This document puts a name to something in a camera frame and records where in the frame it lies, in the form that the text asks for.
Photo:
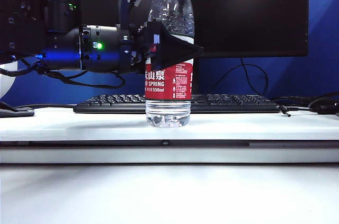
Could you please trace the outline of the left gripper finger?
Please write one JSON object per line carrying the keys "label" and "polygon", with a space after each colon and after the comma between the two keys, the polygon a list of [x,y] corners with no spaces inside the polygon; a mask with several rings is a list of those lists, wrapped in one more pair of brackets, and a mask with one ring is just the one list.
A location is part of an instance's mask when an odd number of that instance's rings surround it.
{"label": "left gripper finger", "polygon": [[152,70],[165,69],[202,53],[202,47],[171,35],[160,21],[147,22],[147,57]]}

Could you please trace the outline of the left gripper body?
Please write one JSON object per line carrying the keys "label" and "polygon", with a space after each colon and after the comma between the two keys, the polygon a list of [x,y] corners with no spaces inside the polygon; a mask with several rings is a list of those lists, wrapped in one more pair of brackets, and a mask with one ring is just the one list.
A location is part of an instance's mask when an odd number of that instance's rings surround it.
{"label": "left gripper body", "polygon": [[149,42],[145,40],[148,22],[137,26],[134,24],[118,24],[118,73],[145,72],[145,62],[149,55]]}

